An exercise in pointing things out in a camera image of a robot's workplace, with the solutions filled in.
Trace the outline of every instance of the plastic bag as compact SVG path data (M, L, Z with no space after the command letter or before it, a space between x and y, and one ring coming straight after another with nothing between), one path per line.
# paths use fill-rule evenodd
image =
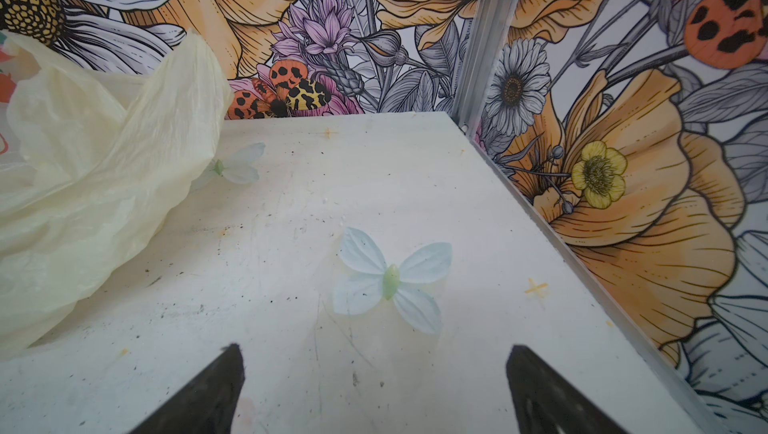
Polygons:
M147 246L213 159L233 97L197 34L150 76L84 70L7 36L5 51L39 71L7 110L25 162L0 167L0 357Z

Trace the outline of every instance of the small yellow flower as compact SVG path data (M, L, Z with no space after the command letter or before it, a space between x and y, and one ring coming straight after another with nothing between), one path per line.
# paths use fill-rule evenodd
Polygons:
M592 141L581 150L581 161L574 166L571 179L590 206L606 209L624 195L627 185L621 175L626 170L627 158L619 151Z

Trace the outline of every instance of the yellow plastic bag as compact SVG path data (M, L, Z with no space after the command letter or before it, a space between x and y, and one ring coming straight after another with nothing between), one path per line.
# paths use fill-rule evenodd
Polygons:
M26 162L0 169L0 357L146 247L213 159L233 97L197 34L150 76L84 70L6 34L5 51L39 71L7 111Z

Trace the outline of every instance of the table surface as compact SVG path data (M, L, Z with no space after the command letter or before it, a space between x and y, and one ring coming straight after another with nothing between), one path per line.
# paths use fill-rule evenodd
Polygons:
M138 256L0 363L0 432L126 432L239 343L233 432L516 432L504 364L529 345L633 434L700 432L444 113L225 122L261 180L192 192ZM389 263L436 241L440 336L391 302L332 313L347 226ZM529 278L548 283L525 294Z

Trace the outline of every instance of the white tabletop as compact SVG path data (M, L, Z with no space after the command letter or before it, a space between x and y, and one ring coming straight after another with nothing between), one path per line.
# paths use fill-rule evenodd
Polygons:
M517 432L504 373L529 345L633 434L699 432L443 113L225 122L261 180L219 178L32 348L0 363L0 432L126 432L239 343L233 432ZM453 245L439 337L390 302L332 313L344 228L389 263ZM528 278L548 283L526 295Z

